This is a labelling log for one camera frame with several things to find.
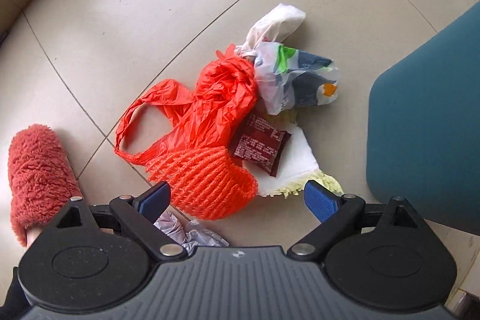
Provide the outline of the orange foam fruit net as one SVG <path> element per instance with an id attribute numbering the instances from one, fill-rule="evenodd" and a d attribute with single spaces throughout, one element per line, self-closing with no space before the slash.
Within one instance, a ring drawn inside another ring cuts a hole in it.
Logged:
<path id="1" fill-rule="evenodd" d="M 249 204 L 258 182 L 224 147 L 168 152 L 146 166 L 149 180 L 166 182 L 171 204 L 202 220 L 226 218 Z"/>

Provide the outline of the teal plastic trash bin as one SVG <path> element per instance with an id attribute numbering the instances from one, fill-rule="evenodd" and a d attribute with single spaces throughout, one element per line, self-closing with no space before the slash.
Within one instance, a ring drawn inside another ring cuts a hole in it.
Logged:
<path id="1" fill-rule="evenodd" d="M 368 99 L 366 180 L 424 217 L 479 233 L 479 6 L 384 71 Z"/>

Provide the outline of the red fluffy slipper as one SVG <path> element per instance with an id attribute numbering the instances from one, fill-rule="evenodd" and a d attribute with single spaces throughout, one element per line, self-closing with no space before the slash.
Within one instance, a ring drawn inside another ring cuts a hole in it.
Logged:
<path id="1" fill-rule="evenodd" d="M 17 132 L 8 149 L 11 190 L 10 223 L 19 243 L 28 245 L 28 232 L 45 227 L 81 191 L 57 134 L 33 124 Z"/>

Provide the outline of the red plastic bag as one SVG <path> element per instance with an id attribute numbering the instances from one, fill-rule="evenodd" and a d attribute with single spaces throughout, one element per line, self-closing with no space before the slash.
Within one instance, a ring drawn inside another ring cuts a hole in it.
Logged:
<path id="1" fill-rule="evenodd" d="M 202 69 L 193 90 L 175 79 L 163 79 L 134 101 L 120 118 L 114 151 L 129 163 L 147 166 L 167 153 L 226 147 L 257 99 L 254 67 L 232 44 L 224 52 L 216 51 L 216 60 Z M 172 130 L 148 149 L 129 154 L 120 145 L 131 135 L 134 112 L 143 105 L 158 109 Z"/>

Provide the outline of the dark red snack wrapper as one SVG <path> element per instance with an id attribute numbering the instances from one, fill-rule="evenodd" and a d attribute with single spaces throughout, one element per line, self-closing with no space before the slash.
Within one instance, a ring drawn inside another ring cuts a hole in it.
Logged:
<path id="1" fill-rule="evenodd" d="M 229 150 L 233 157 L 276 177 L 281 154 L 290 138 L 289 132 L 277 129 L 264 117 L 252 112 L 237 130 Z"/>

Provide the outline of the colourful printed plastic bag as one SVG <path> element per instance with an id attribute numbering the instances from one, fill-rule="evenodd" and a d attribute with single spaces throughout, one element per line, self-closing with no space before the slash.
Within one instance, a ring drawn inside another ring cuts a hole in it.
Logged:
<path id="1" fill-rule="evenodd" d="M 338 95 L 338 68 L 333 60 L 263 42 L 256 48 L 255 80 L 269 115 L 323 106 Z"/>

